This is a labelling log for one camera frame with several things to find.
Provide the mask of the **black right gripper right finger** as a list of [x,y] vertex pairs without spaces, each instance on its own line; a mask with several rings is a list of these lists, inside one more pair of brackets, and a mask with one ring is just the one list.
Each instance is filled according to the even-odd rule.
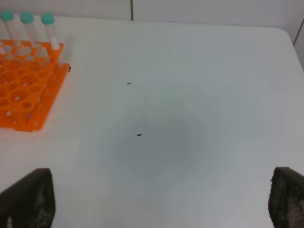
[[268,211],[275,228],[302,228],[304,176],[289,167],[276,167],[271,179]]

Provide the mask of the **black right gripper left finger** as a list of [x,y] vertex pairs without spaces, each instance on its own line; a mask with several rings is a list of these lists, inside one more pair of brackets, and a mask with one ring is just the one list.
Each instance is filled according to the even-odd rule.
[[2,228],[50,228],[56,213],[49,168],[38,168],[0,193]]

